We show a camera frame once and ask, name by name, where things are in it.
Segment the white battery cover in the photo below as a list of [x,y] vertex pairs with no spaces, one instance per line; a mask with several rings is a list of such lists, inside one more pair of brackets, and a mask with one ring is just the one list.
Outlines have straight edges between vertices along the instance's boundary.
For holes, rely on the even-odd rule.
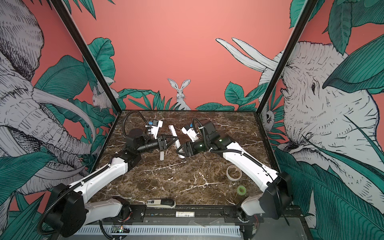
[[165,152],[161,151],[160,152],[160,160],[163,161],[165,159]]

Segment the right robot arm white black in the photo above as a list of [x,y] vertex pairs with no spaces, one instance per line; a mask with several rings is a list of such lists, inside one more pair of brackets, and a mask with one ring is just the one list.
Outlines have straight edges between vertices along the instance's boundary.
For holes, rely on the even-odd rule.
[[245,173],[263,192],[261,197],[247,197],[237,207],[240,221],[246,222],[253,215],[265,214],[272,219],[284,216],[293,201],[292,177],[277,172],[251,156],[228,135],[220,134],[210,120],[193,119],[182,127],[190,141],[177,148],[177,153],[191,157],[202,152],[219,155]]

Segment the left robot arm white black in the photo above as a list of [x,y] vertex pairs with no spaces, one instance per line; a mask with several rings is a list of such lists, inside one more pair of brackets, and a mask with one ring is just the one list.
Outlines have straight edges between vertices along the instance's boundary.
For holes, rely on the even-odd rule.
[[37,223],[39,235],[59,233],[70,237],[89,223],[107,218],[124,223],[131,219],[131,204],[122,197],[94,203],[89,200],[113,180],[132,170],[141,161],[142,153],[155,149],[163,152],[178,141],[178,136],[154,136],[133,129],[125,140],[123,149],[102,168],[69,185],[54,187],[48,206]]

